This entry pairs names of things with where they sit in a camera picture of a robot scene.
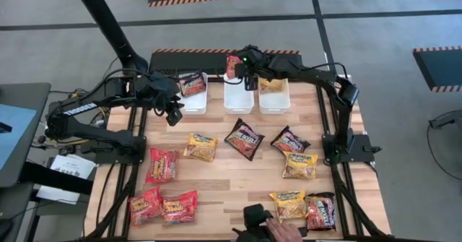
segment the white container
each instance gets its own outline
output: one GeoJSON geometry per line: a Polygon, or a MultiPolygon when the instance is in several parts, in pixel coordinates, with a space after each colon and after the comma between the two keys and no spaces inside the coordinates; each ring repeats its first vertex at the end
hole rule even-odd
{"type": "MultiPolygon", "coordinates": [[[[182,74],[180,77],[186,77],[188,75],[191,75],[191,73],[182,74]]],[[[179,103],[185,104],[183,108],[183,113],[185,115],[203,115],[207,111],[207,91],[209,90],[209,83],[207,82],[207,73],[202,73],[202,75],[206,83],[204,92],[189,97],[183,97],[181,94],[178,95],[178,97],[181,98],[179,103]]]]}
{"type": "MultiPolygon", "coordinates": [[[[223,78],[228,82],[239,82],[240,79],[228,79],[223,75],[223,78]]],[[[253,105],[253,91],[245,90],[244,81],[238,85],[225,85],[225,111],[229,114],[248,114],[252,111],[253,105]]]]}
{"type": "Polygon", "coordinates": [[[284,79],[284,91],[261,93],[258,84],[258,101],[262,114],[282,114],[290,108],[289,80],[284,79]]]}

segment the concrete floor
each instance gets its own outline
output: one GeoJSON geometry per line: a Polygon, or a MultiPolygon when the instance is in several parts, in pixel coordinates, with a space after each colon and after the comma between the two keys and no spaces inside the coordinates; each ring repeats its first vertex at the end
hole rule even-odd
{"type": "MultiPolygon", "coordinates": [[[[160,8],[147,0],[107,0],[119,21],[262,14],[313,14],[311,0],[226,0],[160,8]]],[[[324,14],[460,9],[462,0],[319,0],[324,14]]],[[[0,28],[93,22],[80,0],[0,0],[0,28]]],[[[402,238],[459,241],[461,182],[431,158],[427,121],[461,108],[460,93],[433,93],[411,55],[416,47],[458,46],[461,15],[324,20],[336,61],[346,65],[361,93],[359,103],[377,154],[379,182],[391,230],[402,238]]],[[[132,46],[149,60],[154,48],[297,49],[305,65],[324,62],[315,20],[230,22],[125,27],[132,46]]],[[[95,29],[0,30],[0,84],[50,82],[54,90],[90,89],[115,58],[95,29]]],[[[49,100],[58,100],[51,95],[49,100]]],[[[438,160],[462,176],[460,133],[432,131],[438,160]]],[[[54,152],[31,150],[39,163],[54,152]]],[[[35,241],[62,241],[82,232],[80,215],[44,217],[35,241]]]]}

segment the wooden table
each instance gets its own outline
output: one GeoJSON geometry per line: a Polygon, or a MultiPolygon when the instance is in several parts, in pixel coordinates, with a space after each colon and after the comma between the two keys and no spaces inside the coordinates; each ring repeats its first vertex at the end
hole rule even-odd
{"type": "MultiPolygon", "coordinates": [[[[191,132],[216,137],[219,140],[217,154],[211,163],[188,159],[183,156],[177,161],[176,180],[160,185],[161,194],[172,196],[185,191],[199,192],[199,205],[194,224],[183,224],[162,227],[162,217],[140,227],[130,227],[129,240],[173,240],[173,239],[235,239],[232,228],[244,229],[243,208],[262,203],[273,215],[275,206],[269,193],[275,191],[305,190],[307,194],[323,191],[334,191],[331,169],[322,162],[324,159],[321,136],[323,125],[316,96],[315,87],[305,83],[290,83],[291,107],[283,115],[263,115],[258,109],[258,94],[255,94],[255,107],[249,115],[228,115],[223,108],[223,84],[209,83],[207,112],[205,115],[184,116],[174,127],[167,125],[164,118],[149,112],[146,125],[147,147],[164,150],[180,150],[182,153],[191,132]],[[255,131],[264,134],[260,148],[253,162],[248,161],[240,153],[231,148],[223,139],[230,133],[237,119],[241,117],[255,131]],[[282,171],[285,163],[282,155],[270,146],[270,141],[286,126],[293,132],[307,139],[311,146],[306,153],[319,155],[316,179],[307,181],[299,179],[283,179],[282,171]]],[[[331,109],[324,93],[328,117],[331,109]]],[[[115,108],[111,111],[108,129],[126,129],[129,110],[115,108]]],[[[364,131],[359,106],[356,104],[352,115],[352,128],[364,131]]],[[[145,152],[145,161],[139,167],[136,190],[150,189],[144,179],[149,167],[149,148],[145,152]]],[[[364,163],[351,163],[352,178],[356,189],[357,201],[372,221],[386,233],[390,233],[388,220],[383,206],[378,180],[372,169],[364,163]]],[[[85,219],[87,233],[95,229],[95,218],[98,202],[109,165],[101,165],[96,172],[92,196],[85,219]]],[[[105,190],[101,206],[100,220],[105,216],[113,203],[119,165],[114,167],[105,190]]],[[[116,235],[121,234],[123,213],[126,203],[120,209],[116,235]]],[[[354,222],[348,202],[345,200],[350,233],[354,233],[354,222]]],[[[305,224],[304,219],[290,220],[297,226],[305,224]]],[[[342,238],[341,226],[337,214],[337,229],[330,231],[309,232],[308,238],[335,239],[342,238]]]]}

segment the hand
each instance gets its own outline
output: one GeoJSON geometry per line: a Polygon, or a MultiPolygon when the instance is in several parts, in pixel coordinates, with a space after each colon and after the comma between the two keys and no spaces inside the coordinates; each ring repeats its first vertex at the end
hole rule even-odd
{"type": "Polygon", "coordinates": [[[302,235],[293,224],[279,224],[274,218],[266,219],[269,231],[273,233],[276,242],[302,242],[302,235]]]}

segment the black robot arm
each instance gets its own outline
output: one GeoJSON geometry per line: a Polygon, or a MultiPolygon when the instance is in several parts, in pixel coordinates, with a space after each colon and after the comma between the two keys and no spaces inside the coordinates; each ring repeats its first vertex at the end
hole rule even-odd
{"type": "MultiPolygon", "coordinates": [[[[120,69],[110,75],[118,71],[136,72],[120,69]]],[[[109,144],[120,155],[136,154],[144,149],[144,137],[134,137],[128,130],[109,131],[82,124],[74,116],[99,107],[148,108],[155,109],[158,116],[166,113],[167,122],[174,126],[182,118],[180,108],[183,104],[178,103],[180,98],[176,95],[179,92],[175,80],[158,73],[142,73],[140,77],[106,77],[89,92],[51,103],[46,115],[45,135],[54,140],[70,137],[94,140],[109,144]]]]}
{"type": "Polygon", "coordinates": [[[359,94],[355,85],[335,73],[298,66],[280,55],[265,54],[256,46],[247,46],[235,55],[243,61],[243,64],[236,66],[236,75],[244,79],[247,90],[257,89],[256,76],[268,80],[296,79],[322,87],[339,113],[339,128],[333,142],[334,151],[337,154],[349,153],[354,142],[350,128],[351,114],[359,94]]]}

